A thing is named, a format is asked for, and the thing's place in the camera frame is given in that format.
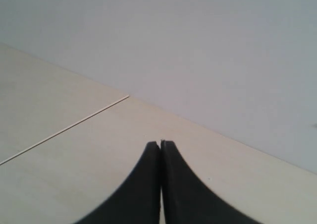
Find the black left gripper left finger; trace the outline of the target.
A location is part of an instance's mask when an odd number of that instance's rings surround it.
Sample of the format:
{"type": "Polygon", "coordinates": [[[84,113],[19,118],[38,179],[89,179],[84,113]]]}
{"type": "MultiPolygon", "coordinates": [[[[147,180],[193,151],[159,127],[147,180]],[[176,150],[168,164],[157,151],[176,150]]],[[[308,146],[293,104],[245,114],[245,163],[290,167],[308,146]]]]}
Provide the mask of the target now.
{"type": "Polygon", "coordinates": [[[153,141],[116,191],[78,223],[158,224],[160,185],[160,148],[153,141]]]}

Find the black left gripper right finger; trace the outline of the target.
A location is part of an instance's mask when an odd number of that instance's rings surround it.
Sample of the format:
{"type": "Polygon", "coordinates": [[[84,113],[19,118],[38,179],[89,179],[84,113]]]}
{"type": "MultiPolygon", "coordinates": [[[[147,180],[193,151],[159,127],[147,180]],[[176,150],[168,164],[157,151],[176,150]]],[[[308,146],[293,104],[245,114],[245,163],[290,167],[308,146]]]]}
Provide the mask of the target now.
{"type": "Polygon", "coordinates": [[[160,144],[162,197],[167,224],[255,224],[212,192],[191,170],[173,141],[160,144]]]}

